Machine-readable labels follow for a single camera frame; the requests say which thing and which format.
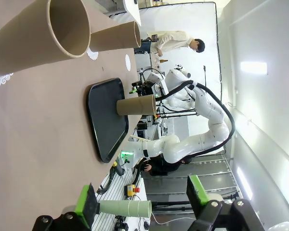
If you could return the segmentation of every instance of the white shirt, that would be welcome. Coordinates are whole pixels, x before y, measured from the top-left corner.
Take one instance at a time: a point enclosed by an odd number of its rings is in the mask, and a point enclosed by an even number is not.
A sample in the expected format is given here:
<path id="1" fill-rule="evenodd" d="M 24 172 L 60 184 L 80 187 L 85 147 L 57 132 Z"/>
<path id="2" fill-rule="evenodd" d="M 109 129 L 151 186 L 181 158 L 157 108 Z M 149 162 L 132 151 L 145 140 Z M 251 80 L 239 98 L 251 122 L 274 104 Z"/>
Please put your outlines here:
<path id="1" fill-rule="evenodd" d="M 184 31 L 165 31 L 165 34 L 158 35 L 158 42 L 151 43 L 151 51 L 156 53 L 159 48 L 162 52 L 166 52 L 179 47 L 188 47 L 192 40 L 193 38 Z"/>

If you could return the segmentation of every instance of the black jacket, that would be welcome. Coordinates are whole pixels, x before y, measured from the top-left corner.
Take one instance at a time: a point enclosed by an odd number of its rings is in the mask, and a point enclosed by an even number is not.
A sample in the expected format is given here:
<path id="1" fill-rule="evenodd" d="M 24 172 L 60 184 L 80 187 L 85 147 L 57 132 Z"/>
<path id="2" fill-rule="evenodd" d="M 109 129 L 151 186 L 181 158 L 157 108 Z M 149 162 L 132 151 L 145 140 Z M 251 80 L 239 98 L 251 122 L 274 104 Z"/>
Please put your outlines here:
<path id="1" fill-rule="evenodd" d="M 170 164 L 165 161 L 161 156 L 153 157 L 149 161 L 144 162 L 141 166 L 141 171 L 144 171 L 146 165 L 151 165 L 152 168 L 149 171 L 151 176 L 167 176 L 168 172 L 178 170 L 181 162 Z"/>

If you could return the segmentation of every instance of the person in black clothing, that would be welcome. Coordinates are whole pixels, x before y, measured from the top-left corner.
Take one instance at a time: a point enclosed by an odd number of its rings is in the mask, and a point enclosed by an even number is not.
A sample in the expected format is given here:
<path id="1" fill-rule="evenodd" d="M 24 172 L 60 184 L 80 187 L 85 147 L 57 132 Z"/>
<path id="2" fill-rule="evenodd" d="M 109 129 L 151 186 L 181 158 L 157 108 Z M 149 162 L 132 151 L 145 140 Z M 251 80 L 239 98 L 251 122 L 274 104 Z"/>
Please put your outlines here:
<path id="1" fill-rule="evenodd" d="M 192 158 L 170 164 L 165 161 L 162 156 L 152 157 L 141 166 L 141 171 L 149 172 L 151 176 L 167 176 L 168 172 L 178 170 L 181 164 L 187 165 L 192 161 Z"/>

